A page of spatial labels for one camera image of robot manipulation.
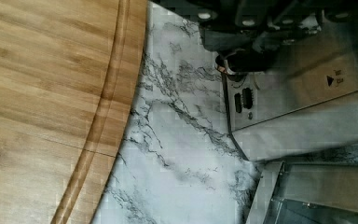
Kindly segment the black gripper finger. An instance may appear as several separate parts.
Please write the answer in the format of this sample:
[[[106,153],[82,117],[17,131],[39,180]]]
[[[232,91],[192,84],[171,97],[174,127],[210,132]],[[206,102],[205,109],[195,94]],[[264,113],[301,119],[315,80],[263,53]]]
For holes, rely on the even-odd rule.
[[[322,30],[322,0],[213,0],[199,19],[202,45],[236,73],[263,71],[279,48]]]

